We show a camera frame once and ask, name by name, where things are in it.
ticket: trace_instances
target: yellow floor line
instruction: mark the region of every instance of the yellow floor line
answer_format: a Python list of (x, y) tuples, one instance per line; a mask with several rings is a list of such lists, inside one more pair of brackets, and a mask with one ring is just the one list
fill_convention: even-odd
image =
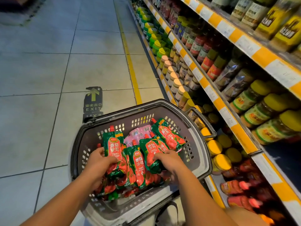
[(123, 27), (122, 27), (122, 24), (121, 24), (121, 21), (120, 21), (120, 18), (119, 18), (119, 13), (118, 13), (118, 10), (117, 10), (116, 6), (115, 6), (115, 11), (116, 11), (117, 21), (118, 21), (119, 29), (120, 29), (120, 33), (121, 33), (122, 43), (123, 43), (123, 46), (124, 46), (124, 52), (126, 53), (126, 61), (128, 63), (128, 67), (129, 67), (129, 72), (130, 72), (130, 77), (131, 77), (131, 81), (132, 81), (132, 85), (133, 85), (134, 95), (135, 95), (135, 98), (136, 98), (136, 104), (140, 105), (140, 104), (142, 104), (141, 95), (140, 95), (140, 91), (139, 91), (139, 88), (138, 88), (138, 83), (137, 83), (136, 75), (135, 75), (135, 72), (134, 72), (133, 63), (132, 63), (132, 59), (131, 59), (131, 56), (130, 56), (128, 44), (126, 42), (126, 36), (124, 34)]

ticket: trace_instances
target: green arrow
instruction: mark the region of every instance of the green arrow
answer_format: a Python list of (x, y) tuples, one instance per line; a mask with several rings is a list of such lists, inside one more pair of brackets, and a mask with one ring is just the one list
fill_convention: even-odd
[(90, 93), (88, 93), (87, 95), (88, 95), (88, 96), (92, 95), (91, 101), (94, 102), (94, 101), (96, 101), (96, 94), (99, 95), (99, 91), (98, 91), (97, 89), (95, 89), (95, 88), (92, 88), (92, 89), (90, 90)]

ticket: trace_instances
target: basket handle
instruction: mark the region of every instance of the basket handle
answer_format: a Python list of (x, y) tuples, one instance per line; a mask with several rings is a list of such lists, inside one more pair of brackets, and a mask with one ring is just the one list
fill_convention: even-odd
[(215, 138), (216, 137), (216, 131), (214, 130), (214, 128), (212, 127), (212, 125), (209, 123), (209, 121), (206, 119), (206, 117), (203, 114), (201, 114), (200, 111), (198, 111), (195, 107), (191, 107), (189, 110), (187, 110), (185, 112), (185, 115), (187, 117), (189, 117), (188, 114), (190, 113), (190, 111), (193, 111), (198, 116), (198, 118), (200, 118), (202, 120), (202, 122), (206, 125), (206, 127), (208, 127), (210, 133), (212, 133), (211, 135), (204, 136), (204, 137), (205, 138)]

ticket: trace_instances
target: person's left hand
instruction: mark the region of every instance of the person's left hand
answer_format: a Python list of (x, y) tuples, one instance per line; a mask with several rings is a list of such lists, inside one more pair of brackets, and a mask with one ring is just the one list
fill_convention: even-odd
[(96, 190), (101, 182), (102, 177), (106, 173), (110, 164), (117, 163), (118, 159), (114, 156), (104, 156), (104, 148), (97, 148), (95, 151), (91, 153), (85, 169), (81, 173), (82, 176), (86, 176), (91, 179), (92, 182), (92, 190)]

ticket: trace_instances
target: tiled floor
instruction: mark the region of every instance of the tiled floor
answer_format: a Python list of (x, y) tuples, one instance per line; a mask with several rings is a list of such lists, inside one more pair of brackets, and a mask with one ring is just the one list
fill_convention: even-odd
[[(1, 225), (69, 183), (86, 87), (102, 87), (104, 114), (136, 105), (115, 8), (142, 102), (163, 98), (125, 0), (46, 0), (26, 26), (0, 25)], [(78, 213), (72, 225), (83, 222)]]

